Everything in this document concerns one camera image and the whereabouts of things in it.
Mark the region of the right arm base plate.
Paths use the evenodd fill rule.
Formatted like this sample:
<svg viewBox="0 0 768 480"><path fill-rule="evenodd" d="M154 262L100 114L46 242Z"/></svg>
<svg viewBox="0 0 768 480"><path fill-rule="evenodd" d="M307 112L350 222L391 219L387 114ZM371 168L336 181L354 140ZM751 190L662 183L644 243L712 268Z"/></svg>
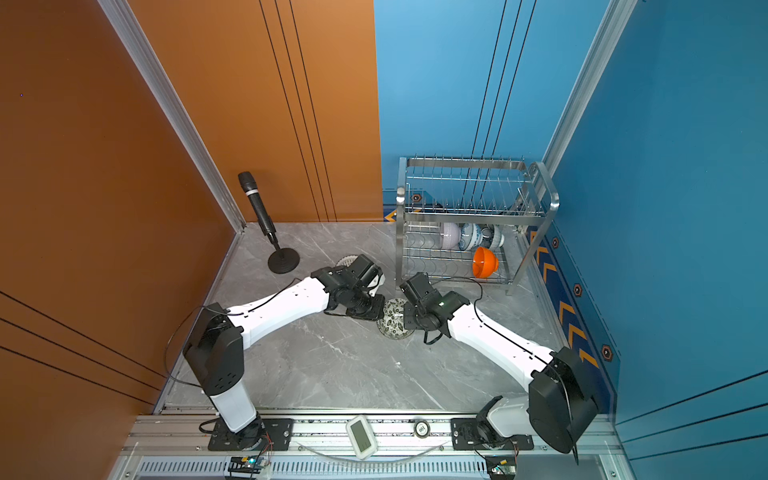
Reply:
<svg viewBox="0 0 768 480"><path fill-rule="evenodd" d="M453 449L469 450L515 450L534 449L530 435L503 437L487 421L477 418L452 418L450 421Z"/></svg>

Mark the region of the dark flower-shaped bowl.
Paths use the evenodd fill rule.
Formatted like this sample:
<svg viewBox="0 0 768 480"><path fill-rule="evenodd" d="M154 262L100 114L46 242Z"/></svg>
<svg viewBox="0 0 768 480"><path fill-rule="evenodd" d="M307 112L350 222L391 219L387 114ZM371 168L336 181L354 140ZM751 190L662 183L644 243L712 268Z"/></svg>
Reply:
<svg viewBox="0 0 768 480"><path fill-rule="evenodd" d="M493 225L493 232L489 249L492 251L497 251L502 248L504 242L505 236L502 228L498 225Z"/></svg>

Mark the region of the orange bowl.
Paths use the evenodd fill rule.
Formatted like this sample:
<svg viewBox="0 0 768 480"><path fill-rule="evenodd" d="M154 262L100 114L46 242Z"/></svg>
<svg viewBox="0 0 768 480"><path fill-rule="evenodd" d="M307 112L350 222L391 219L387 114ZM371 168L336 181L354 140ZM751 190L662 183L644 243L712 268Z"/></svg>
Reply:
<svg viewBox="0 0 768 480"><path fill-rule="evenodd" d="M477 279L490 278L498 271L499 259L496 254L488 248L478 247L473 254L472 274Z"/></svg>

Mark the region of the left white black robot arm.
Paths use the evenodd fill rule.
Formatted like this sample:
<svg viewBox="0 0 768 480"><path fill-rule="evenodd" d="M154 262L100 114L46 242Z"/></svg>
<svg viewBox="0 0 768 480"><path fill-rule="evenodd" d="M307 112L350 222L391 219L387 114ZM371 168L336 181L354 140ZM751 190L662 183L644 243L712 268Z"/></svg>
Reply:
<svg viewBox="0 0 768 480"><path fill-rule="evenodd" d="M350 318L378 321L384 317L385 297L378 292L383 270L365 255L293 280L279 292L251 303L224 308L206 305L192 328L183 356L218 419L211 430L211 451L263 451L272 445L285 450L290 438L278 444L269 424L259 415L246 391L245 351L268 334L304 317L345 308Z"/></svg>

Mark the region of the green floral patterned bowl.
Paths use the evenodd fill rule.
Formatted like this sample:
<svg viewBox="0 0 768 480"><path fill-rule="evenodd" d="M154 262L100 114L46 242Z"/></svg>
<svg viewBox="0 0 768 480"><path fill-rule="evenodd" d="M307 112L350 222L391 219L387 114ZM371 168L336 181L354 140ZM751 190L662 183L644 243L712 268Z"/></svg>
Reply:
<svg viewBox="0 0 768 480"><path fill-rule="evenodd" d="M413 334L407 329L404 311L407 301L403 298L389 299L384 304L383 317L376 324L382 335L391 340L404 340Z"/></svg>

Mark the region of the white red patterned bowl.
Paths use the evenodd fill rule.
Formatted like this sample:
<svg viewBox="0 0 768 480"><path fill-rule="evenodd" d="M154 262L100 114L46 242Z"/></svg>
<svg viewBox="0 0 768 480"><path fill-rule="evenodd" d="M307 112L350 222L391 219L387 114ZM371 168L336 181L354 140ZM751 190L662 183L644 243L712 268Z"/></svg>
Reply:
<svg viewBox="0 0 768 480"><path fill-rule="evenodd" d="M336 267L349 267L357 260L357 258L358 258L357 255L344 256L343 258L337 261Z"/></svg>

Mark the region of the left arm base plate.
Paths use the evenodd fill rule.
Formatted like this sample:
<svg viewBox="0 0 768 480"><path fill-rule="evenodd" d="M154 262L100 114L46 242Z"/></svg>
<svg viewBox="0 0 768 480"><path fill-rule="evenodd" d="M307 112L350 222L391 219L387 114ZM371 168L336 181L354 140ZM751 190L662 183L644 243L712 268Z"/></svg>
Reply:
<svg viewBox="0 0 768 480"><path fill-rule="evenodd" d="M239 432L232 432L222 419L217 419L211 430L200 425L209 435L208 450L257 451L270 447L277 452L287 451L292 438L294 420L290 418L257 417Z"/></svg>

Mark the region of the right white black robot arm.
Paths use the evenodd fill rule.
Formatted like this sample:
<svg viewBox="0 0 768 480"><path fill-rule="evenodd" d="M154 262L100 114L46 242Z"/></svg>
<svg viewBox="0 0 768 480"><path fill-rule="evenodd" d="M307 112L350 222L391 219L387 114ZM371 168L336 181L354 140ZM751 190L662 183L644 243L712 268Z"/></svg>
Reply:
<svg viewBox="0 0 768 480"><path fill-rule="evenodd" d="M500 448L516 435L535 434L560 453L578 455L578 440L599 412L596 382L578 354L525 339L463 295L440 293L423 272L400 290L407 327L472 347L524 389L525 397L498 395L486 403L474 420L476 443Z"/></svg>

